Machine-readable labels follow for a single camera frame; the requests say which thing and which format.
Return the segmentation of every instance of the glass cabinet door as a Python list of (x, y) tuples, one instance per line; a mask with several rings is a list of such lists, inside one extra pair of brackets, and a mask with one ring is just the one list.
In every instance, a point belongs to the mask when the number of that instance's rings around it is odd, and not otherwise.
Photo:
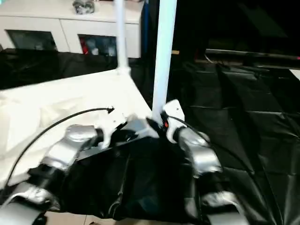
[(116, 37), (79, 34), (83, 54), (117, 56)]
[(18, 49), (57, 51), (52, 33), (35, 30), (6, 30)]

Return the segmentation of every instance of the white table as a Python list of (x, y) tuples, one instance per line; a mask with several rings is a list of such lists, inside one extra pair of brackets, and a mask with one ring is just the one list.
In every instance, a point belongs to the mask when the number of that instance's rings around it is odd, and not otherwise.
[[(10, 130), (7, 137), (2, 130), (0, 137), (0, 145), (1, 140), (2, 143), (7, 140), (6, 146), (0, 146), (0, 189), (20, 151), (53, 121), (98, 107), (113, 107), (125, 115), (142, 119), (151, 117), (151, 110), (131, 77), (118, 74), (117, 69), (3, 90), (0, 94), (1, 128), (4, 129), (8, 121)], [(106, 111), (85, 113), (49, 130), (22, 157), (10, 185), (27, 178), (27, 170), (39, 164), (47, 149), (63, 137), (69, 125), (96, 126), (99, 118), (106, 114)]]
[[(113, 1), (95, 2), (95, 12), (77, 15), (73, 0), (7, 0), (0, 5), (0, 44), (15, 45), (6, 30), (51, 32), (59, 52), (82, 53), (78, 34), (117, 36)], [(144, 2), (126, 1), (126, 45), (130, 58), (141, 56), (141, 15)]]

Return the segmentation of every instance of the cabinet drawer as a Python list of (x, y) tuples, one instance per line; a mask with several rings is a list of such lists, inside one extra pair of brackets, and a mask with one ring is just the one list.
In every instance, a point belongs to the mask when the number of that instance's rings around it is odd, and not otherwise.
[[(117, 24), (115, 22), (96, 22), (79, 20), (61, 20), (67, 43), (72, 53), (83, 53), (79, 36), (117, 36)], [(139, 24), (126, 24), (127, 56), (140, 58), (141, 32)]]

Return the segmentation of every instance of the black cable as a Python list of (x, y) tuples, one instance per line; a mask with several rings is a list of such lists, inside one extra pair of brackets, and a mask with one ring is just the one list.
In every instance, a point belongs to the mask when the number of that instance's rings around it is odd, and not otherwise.
[(24, 150), (20, 153), (20, 155), (18, 156), (17, 160), (15, 161), (13, 167), (11, 168), (11, 171), (9, 172), (9, 175), (7, 177), (7, 180), (5, 182), (5, 185), (3, 186), (3, 190), (2, 190), (2, 193), (1, 193), (1, 196), (0, 196), (0, 202), (4, 201), (4, 197), (5, 197), (5, 193), (8, 189), (8, 184), (9, 184), (9, 181), (13, 175), (13, 172), (18, 164), (18, 162), (20, 161), (20, 159), (22, 158), (22, 156), (25, 154), (25, 152), (41, 137), (43, 136), (48, 130), (52, 129), (53, 127), (57, 126), (58, 124), (61, 124), (62, 122), (72, 118), (72, 117), (75, 117), (75, 116), (78, 116), (78, 115), (81, 115), (81, 114), (84, 114), (84, 113), (89, 113), (89, 112), (92, 112), (92, 111), (102, 111), (102, 110), (107, 110), (108, 113), (110, 113), (113, 108), (93, 108), (93, 109), (88, 109), (88, 110), (83, 110), (83, 111), (80, 111), (80, 112), (77, 112), (77, 113), (74, 113), (72, 115), (69, 115), (55, 123), (53, 123), (52, 125), (50, 125), (49, 127), (47, 127), (45, 130), (43, 130), (40, 134), (38, 134), (25, 148)]
[(240, 159), (240, 157), (238, 157), (234, 152), (230, 151), (229, 149), (219, 145), (219, 144), (215, 144), (215, 143), (211, 143), (209, 140), (207, 140), (206, 137), (204, 137), (204, 135), (202, 133), (200, 133), (197, 129), (195, 129), (194, 127), (192, 127), (191, 125), (189, 125), (188, 123), (186, 123), (185, 121), (177, 118), (177, 117), (173, 117), (173, 116), (168, 116), (170, 118), (173, 118), (181, 123), (183, 123), (184, 125), (186, 125), (188, 128), (190, 128), (192, 131), (194, 131), (197, 135), (199, 135), (201, 138), (203, 138), (204, 140), (207, 141), (207, 143), (209, 143), (212, 147), (213, 146), (217, 146), (217, 148), (220, 148), (222, 149), (223, 151), (227, 152), (230, 156), (232, 156), (233, 158), (235, 158), (242, 166), (243, 168), (245, 169), (245, 171), (247, 172), (248, 176), (252, 179), (252, 181), (254, 182), (256, 188), (258, 189), (260, 195), (262, 196), (265, 204), (266, 204), (266, 207), (267, 207), (267, 210), (268, 212), (270, 212), (270, 206), (265, 198), (265, 196), (263, 195), (263, 191), (261, 189), (261, 187), (259, 186), (257, 180), (255, 179), (255, 177), (253, 176), (252, 174), (252, 171), (249, 169), (249, 167), (246, 165), (246, 163)]
[(213, 61), (210, 60), (210, 58), (207, 57), (206, 54), (204, 54), (204, 57), (206, 58), (206, 60), (207, 60), (208, 62), (210, 62), (210, 63), (212, 63), (212, 64), (215, 64)]

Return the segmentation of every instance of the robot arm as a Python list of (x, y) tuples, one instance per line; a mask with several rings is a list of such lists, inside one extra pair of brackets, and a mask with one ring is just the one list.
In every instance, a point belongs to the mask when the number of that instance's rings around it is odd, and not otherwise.
[(104, 120), (98, 128), (71, 125), (66, 129), (64, 137), (49, 148), (40, 165), (29, 169), (29, 179), (20, 183), (0, 207), (1, 225), (46, 224), (45, 212), (60, 209), (57, 196), (80, 153), (93, 146), (97, 146), (98, 152), (106, 150), (116, 127), (126, 122), (116, 110)]
[(184, 114), (178, 100), (165, 105), (162, 117), (168, 140), (178, 143), (187, 155), (195, 182), (205, 184), (198, 185), (197, 190), (199, 205), (206, 217), (204, 221), (211, 225), (249, 225), (242, 206), (230, 190), (228, 179), (222, 173), (220, 161), (209, 145), (208, 136), (198, 134), (180, 122), (184, 120)]

